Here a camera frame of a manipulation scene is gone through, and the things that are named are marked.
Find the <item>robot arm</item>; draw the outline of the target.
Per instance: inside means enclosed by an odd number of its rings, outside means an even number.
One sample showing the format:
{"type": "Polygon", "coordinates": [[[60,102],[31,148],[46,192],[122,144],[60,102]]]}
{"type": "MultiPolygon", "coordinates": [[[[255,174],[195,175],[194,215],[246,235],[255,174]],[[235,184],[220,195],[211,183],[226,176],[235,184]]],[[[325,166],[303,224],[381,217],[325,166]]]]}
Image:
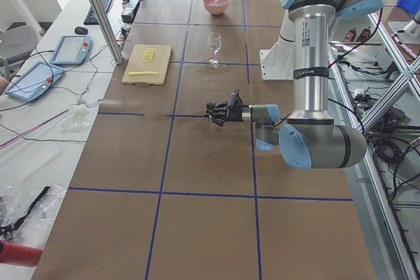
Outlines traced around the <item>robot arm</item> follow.
{"type": "Polygon", "coordinates": [[[283,160],[296,169],[341,169],[366,154],[361,132],[336,125],[327,110],[327,48],[338,18],[355,18],[381,9],[385,0],[281,0],[294,25],[293,111],[285,122],[275,104],[246,105],[233,92],[229,102],[206,105],[216,125],[252,121],[258,149],[279,146],[283,160]]]}

